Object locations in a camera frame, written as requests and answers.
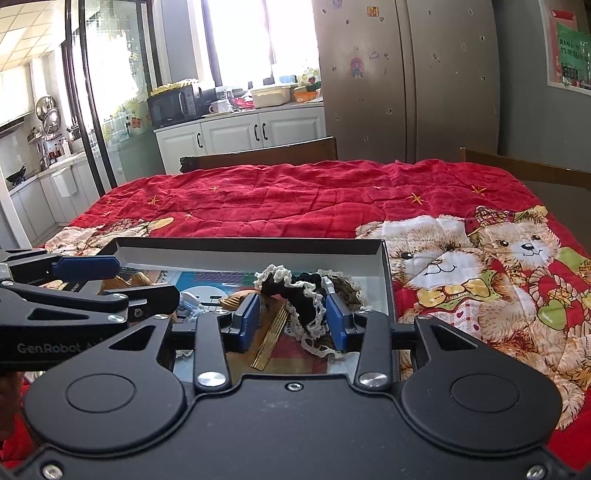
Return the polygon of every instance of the plastic container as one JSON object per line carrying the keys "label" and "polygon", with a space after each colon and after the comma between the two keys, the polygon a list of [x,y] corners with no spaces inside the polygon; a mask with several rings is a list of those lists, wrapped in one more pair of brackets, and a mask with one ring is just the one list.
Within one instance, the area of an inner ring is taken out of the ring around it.
{"label": "plastic container", "polygon": [[290,101],[291,85],[266,85],[264,87],[253,88],[252,101],[255,108],[263,108],[266,106],[283,105]]}
{"label": "plastic container", "polygon": [[71,167],[64,167],[51,174],[53,183],[62,197],[70,197],[78,191]]}

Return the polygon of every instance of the food container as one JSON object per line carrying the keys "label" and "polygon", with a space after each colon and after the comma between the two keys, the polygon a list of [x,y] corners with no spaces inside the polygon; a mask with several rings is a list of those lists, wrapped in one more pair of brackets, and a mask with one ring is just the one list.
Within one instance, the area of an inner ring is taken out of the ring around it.
{"label": "food container", "polygon": [[290,101],[290,90],[290,85],[281,84],[253,88],[251,90],[252,101],[255,104],[255,108],[283,105]]}

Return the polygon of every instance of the red bedspread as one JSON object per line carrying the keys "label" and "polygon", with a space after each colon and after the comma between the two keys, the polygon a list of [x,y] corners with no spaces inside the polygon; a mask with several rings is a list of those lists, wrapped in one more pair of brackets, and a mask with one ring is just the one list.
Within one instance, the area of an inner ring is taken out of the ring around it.
{"label": "red bedspread", "polygon": [[550,448],[575,468],[591,460],[591,262],[502,170],[354,161],[155,176],[111,191],[72,226],[48,248],[94,254],[113,236],[148,234],[385,238],[399,317],[435,312],[546,373],[566,427]]}

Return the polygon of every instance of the bright window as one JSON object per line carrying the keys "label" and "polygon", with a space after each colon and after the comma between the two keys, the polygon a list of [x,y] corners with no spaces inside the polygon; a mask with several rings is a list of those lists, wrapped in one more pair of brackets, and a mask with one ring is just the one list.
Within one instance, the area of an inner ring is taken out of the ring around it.
{"label": "bright window", "polygon": [[262,85],[273,63],[298,74],[318,68],[312,0],[204,0],[224,85]]}

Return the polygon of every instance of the stainless steel refrigerator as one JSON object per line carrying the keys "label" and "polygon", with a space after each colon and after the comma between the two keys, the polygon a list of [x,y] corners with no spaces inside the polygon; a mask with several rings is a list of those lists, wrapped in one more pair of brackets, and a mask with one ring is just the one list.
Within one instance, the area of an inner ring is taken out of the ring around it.
{"label": "stainless steel refrigerator", "polygon": [[339,158],[496,154],[491,0],[313,0],[328,135]]}

